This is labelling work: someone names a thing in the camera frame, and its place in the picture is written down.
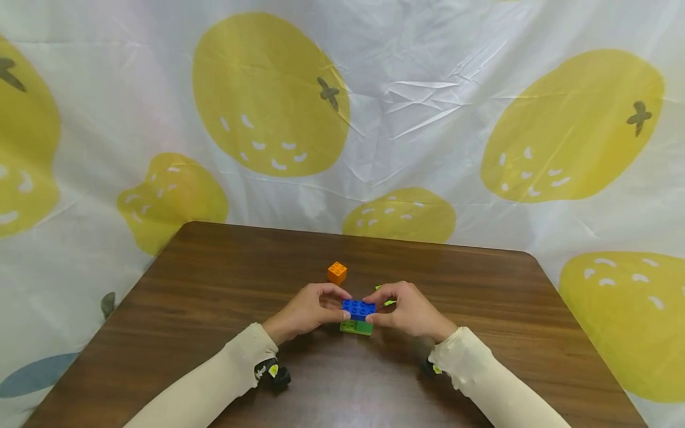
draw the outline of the white curtain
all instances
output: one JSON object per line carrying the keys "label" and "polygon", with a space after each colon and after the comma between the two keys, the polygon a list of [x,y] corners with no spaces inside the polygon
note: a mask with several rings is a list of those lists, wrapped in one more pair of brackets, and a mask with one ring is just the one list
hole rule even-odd
{"label": "white curtain", "polygon": [[190,220],[527,251],[685,427],[682,2],[0,12],[0,427]]}

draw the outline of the cream long sleeve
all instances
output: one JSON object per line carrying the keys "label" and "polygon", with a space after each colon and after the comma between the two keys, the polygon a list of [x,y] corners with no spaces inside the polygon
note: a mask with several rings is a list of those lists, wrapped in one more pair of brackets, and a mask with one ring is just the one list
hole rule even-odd
{"label": "cream long sleeve", "polygon": [[[252,324],[150,401],[124,428],[207,428],[233,400],[257,386],[254,367],[277,352],[262,326]],[[470,397],[495,428],[569,428],[466,327],[438,344],[428,360],[450,375],[454,388]]]}
{"label": "cream long sleeve", "polygon": [[206,428],[233,400],[257,386],[255,366],[277,352],[262,326],[252,324],[150,401],[124,428]]}
{"label": "cream long sleeve", "polygon": [[428,360],[451,377],[454,389],[471,398],[495,428],[570,428],[466,327],[438,344]]}

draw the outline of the wooden table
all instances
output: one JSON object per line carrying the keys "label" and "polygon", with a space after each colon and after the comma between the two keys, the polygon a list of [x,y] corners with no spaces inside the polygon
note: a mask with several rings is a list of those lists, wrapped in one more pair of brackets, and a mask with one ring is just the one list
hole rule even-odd
{"label": "wooden table", "polygon": [[[189,223],[25,428],[121,428],[249,323],[305,284],[324,282],[336,260],[355,298],[377,284],[414,282],[574,428],[645,426],[530,255]],[[489,427],[447,379],[419,372],[428,351],[379,328],[370,338],[315,331],[279,352],[292,375],[287,391],[250,391],[213,427]]]}

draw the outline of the lime green lego brick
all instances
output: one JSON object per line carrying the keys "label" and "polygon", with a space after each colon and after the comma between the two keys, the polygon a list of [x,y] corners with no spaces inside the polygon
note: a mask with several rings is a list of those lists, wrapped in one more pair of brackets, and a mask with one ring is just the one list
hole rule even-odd
{"label": "lime green lego brick", "polygon": [[362,336],[371,336],[373,326],[364,321],[349,320],[340,323],[340,331],[344,333],[361,334]]}
{"label": "lime green lego brick", "polygon": [[392,305],[395,302],[396,300],[388,300],[387,302],[383,303],[383,306]]}

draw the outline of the yellow fruit print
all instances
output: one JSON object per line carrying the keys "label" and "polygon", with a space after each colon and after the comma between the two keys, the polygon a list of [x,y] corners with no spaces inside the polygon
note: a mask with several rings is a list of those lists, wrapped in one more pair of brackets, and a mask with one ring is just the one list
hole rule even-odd
{"label": "yellow fruit print", "polygon": [[57,204],[52,162],[60,113],[21,52],[0,36],[0,238],[32,228]]}
{"label": "yellow fruit print", "polygon": [[621,386],[659,403],[685,401],[685,260],[586,253],[559,292]]}
{"label": "yellow fruit print", "polygon": [[312,175],[343,151],[345,83],[326,54],[283,19],[245,13],[214,25],[195,50],[192,86],[212,139],[253,171]]}
{"label": "yellow fruit print", "polygon": [[592,196],[647,144],[663,97],[661,74],[632,53],[577,55],[507,107],[486,146],[481,179],[516,202]]}
{"label": "yellow fruit print", "polygon": [[424,188],[409,187],[358,206],[345,219],[342,232],[441,244],[452,235],[456,221],[446,200]]}
{"label": "yellow fruit print", "polygon": [[180,153],[161,153],[150,162],[141,185],[123,191],[117,208],[136,244],[156,255],[189,221],[224,223],[228,200],[214,177]]}

